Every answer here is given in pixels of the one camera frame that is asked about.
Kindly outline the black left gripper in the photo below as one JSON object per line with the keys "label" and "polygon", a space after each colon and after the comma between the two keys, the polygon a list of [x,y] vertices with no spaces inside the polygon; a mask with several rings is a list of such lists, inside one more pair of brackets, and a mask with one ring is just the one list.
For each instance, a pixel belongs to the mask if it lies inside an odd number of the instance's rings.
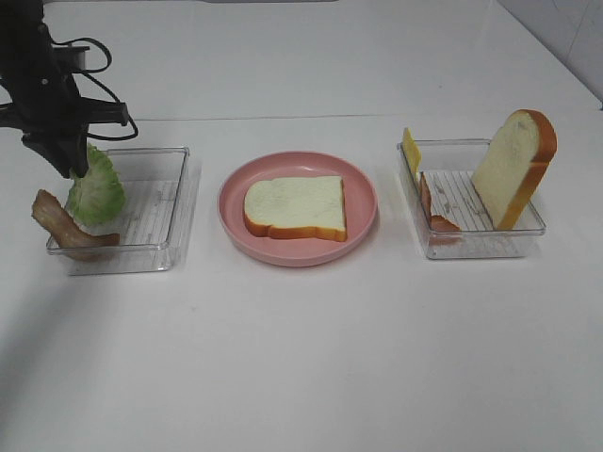
{"label": "black left gripper", "polygon": [[[1,125],[27,133],[58,132],[64,135],[72,131],[65,139],[65,152],[45,136],[23,135],[22,143],[43,157],[63,178],[70,177],[70,170],[82,178],[89,170],[88,137],[108,141],[129,139],[128,135],[95,135],[88,131],[88,127],[95,123],[126,126],[129,124],[129,113],[126,103],[94,77],[112,63],[112,55],[103,44],[97,48],[105,56],[105,65],[96,69],[86,67],[82,73],[64,72],[55,57],[54,46],[88,45],[1,46],[1,87],[11,99],[10,103],[1,106]],[[103,89],[110,99],[106,101],[82,96],[74,81],[77,75],[88,78]]]}

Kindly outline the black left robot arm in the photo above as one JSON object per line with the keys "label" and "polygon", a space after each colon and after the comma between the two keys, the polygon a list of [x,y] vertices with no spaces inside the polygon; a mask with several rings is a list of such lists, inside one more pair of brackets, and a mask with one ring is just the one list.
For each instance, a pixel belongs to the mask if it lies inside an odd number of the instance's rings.
{"label": "black left robot arm", "polygon": [[98,40],[55,41],[42,1],[1,3],[1,126],[64,178],[89,170],[88,139],[121,141],[138,135],[126,103],[94,75],[112,55]]}

